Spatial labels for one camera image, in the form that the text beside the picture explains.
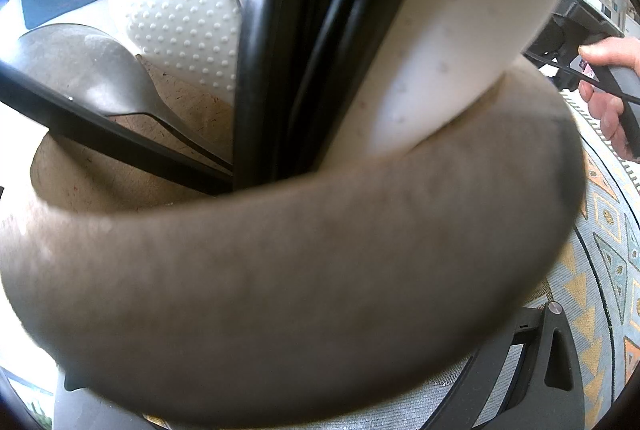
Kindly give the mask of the person's right hand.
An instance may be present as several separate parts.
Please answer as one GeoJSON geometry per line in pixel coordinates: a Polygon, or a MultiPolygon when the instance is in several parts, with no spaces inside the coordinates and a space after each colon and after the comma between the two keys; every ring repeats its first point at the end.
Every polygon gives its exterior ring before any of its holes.
{"type": "Polygon", "coordinates": [[[578,91],[588,106],[589,114],[600,121],[603,137],[611,143],[615,153],[626,161],[639,161],[639,151],[629,143],[622,124],[626,91],[614,83],[610,68],[628,68],[639,75],[639,39],[636,37],[608,37],[578,48],[578,54],[594,72],[593,79],[582,79],[578,91]]]}

